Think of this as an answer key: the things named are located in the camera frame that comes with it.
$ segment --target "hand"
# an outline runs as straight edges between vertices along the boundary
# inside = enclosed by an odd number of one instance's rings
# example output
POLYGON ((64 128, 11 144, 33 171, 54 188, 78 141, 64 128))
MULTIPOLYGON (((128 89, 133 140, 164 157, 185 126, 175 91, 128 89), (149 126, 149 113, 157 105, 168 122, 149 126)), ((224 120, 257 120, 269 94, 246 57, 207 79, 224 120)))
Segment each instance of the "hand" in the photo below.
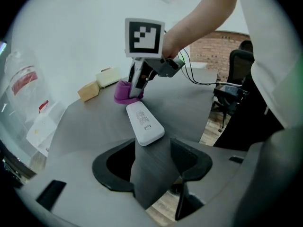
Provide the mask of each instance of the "hand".
POLYGON ((174 59, 178 55, 179 51, 180 48, 178 46, 176 39, 168 31, 164 35, 162 55, 164 56, 165 59, 167 58, 174 59))

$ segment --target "white wall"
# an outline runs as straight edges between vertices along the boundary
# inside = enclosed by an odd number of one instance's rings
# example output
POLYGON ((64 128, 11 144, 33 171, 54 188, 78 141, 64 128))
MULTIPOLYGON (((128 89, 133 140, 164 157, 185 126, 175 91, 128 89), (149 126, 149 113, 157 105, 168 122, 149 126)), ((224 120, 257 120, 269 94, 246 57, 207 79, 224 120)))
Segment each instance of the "white wall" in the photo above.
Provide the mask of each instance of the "white wall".
POLYGON ((12 50, 30 47, 55 99, 68 106, 104 68, 128 75, 125 18, 166 21, 161 0, 30 0, 18 14, 12 50))
MULTIPOLYGON (((170 12, 168 18, 171 25, 174 25, 188 15, 200 1, 201 0, 173 0, 169 6, 170 12)), ((236 8, 232 15, 218 28, 218 30, 244 34, 249 33, 239 0, 237 1, 236 8)))

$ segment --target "red label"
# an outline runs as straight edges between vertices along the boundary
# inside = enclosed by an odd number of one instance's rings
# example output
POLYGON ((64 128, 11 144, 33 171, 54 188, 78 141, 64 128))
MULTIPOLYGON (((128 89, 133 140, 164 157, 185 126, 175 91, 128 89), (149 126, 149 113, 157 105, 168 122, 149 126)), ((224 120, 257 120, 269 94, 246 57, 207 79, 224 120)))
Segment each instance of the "red label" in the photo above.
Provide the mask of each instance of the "red label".
POLYGON ((44 103, 42 103, 41 105, 40 105, 40 107, 39 107, 39 113, 41 112, 41 110, 44 108, 44 106, 46 105, 48 105, 48 103, 49 103, 49 101, 48 100, 46 100, 44 103))
POLYGON ((12 87, 12 90, 14 92, 14 95, 17 94, 17 92, 24 87, 26 84, 30 83, 31 81, 34 81, 38 79, 36 72, 30 72, 23 77, 21 77, 19 80, 15 82, 15 84, 12 87))

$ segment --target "brick wall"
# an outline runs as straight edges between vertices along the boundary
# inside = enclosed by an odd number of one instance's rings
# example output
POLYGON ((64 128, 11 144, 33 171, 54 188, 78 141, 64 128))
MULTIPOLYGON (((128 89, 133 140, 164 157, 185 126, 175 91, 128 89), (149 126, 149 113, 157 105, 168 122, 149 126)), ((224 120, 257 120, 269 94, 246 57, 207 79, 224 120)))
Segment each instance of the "brick wall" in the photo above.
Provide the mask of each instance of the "brick wall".
POLYGON ((207 69, 217 69, 221 81, 226 81, 229 72, 229 54, 239 48, 248 35, 215 31, 190 45, 190 59, 206 62, 207 69))

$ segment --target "gray table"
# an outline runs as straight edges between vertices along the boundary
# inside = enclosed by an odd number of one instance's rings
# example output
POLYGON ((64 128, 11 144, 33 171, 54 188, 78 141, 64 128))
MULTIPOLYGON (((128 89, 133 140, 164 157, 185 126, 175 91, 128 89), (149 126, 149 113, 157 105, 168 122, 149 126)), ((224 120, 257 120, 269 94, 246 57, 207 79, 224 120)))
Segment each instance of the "gray table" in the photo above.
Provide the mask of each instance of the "gray table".
MULTIPOLYGON (((193 69, 195 80, 215 82, 217 72, 193 69)), ((50 147, 46 166, 79 150, 96 150, 112 141, 135 138, 125 105, 114 102, 115 85, 97 97, 71 104, 65 111, 50 147)), ((196 85, 179 71, 172 78, 155 77, 144 92, 143 103, 163 125, 165 135, 146 147, 136 142, 131 182, 138 202, 151 206, 178 178, 170 158, 170 138, 199 142, 213 102, 214 86, 196 85)))

